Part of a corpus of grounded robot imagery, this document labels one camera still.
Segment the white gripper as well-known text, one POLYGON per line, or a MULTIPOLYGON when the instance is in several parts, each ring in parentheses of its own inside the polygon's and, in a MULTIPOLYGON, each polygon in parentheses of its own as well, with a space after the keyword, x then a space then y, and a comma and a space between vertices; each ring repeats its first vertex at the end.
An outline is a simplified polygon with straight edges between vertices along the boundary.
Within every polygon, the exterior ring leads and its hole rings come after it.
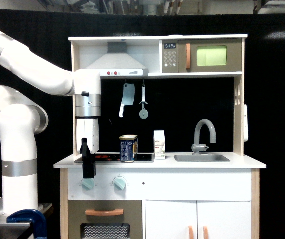
POLYGON ((76 149, 81 154, 84 179, 95 177, 95 157, 99 151, 98 118, 76 119, 76 149))

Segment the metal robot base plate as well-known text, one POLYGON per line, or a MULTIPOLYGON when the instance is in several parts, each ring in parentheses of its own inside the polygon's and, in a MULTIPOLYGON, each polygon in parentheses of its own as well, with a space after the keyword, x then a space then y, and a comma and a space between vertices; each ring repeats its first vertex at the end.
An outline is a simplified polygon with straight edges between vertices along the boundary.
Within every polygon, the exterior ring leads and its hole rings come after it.
MULTIPOLYGON (((37 207, 47 219, 53 212, 52 203, 40 203, 37 207)), ((7 223, 6 219, 9 215, 3 212, 2 206, 0 206, 0 228, 29 228, 32 226, 30 222, 20 222, 20 223, 7 223)))

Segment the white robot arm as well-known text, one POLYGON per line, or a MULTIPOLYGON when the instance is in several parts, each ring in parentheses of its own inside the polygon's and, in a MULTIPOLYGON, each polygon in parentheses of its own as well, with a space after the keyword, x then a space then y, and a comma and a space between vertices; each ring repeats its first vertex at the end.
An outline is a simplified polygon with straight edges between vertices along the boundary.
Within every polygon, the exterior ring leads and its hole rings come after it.
MULTIPOLYGON (((64 70, 0 31, 0 65, 51 95, 75 97, 76 146, 83 157, 99 150, 100 72, 64 70)), ((2 210, 38 208, 35 135, 48 125, 46 111, 19 91, 0 85, 2 210)))

